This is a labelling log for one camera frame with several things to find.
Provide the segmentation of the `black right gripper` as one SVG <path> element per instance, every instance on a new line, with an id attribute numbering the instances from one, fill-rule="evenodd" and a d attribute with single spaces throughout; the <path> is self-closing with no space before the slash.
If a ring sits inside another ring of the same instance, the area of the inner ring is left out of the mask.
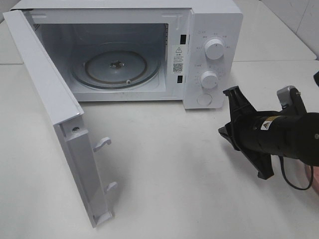
<path id="1" fill-rule="evenodd" d="M 271 155 L 258 148 L 254 133 L 257 117 L 264 116 L 256 111 L 238 86 L 223 91 L 229 100 L 230 122 L 218 129 L 235 150 L 240 151 L 257 170 L 257 176 L 267 180 L 274 175 Z"/>

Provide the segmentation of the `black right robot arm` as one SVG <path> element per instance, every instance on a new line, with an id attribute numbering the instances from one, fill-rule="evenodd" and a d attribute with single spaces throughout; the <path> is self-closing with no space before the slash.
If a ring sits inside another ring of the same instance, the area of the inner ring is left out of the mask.
<path id="1" fill-rule="evenodd" d="M 319 165 L 319 115 L 307 112 L 296 87 L 277 91 L 281 111 L 257 111 L 238 86 L 223 93 L 229 100 L 230 122 L 218 132 L 245 155 L 259 178 L 274 175 L 273 155 Z"/>

